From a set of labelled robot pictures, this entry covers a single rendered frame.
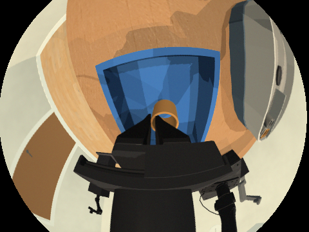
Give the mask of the blue open-top bin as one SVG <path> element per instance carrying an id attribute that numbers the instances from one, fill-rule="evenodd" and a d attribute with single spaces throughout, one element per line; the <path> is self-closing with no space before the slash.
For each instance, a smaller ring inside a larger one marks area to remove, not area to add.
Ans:
<path id="1" fill-rule="evenodd" d="M 220 52 L 164 47 L 121 55 L 95 66 L 121 133 L 144 120 L 159 100 L 172 101 L 178 128 L 191 143 L 204 142 L 220 81 Z"/>

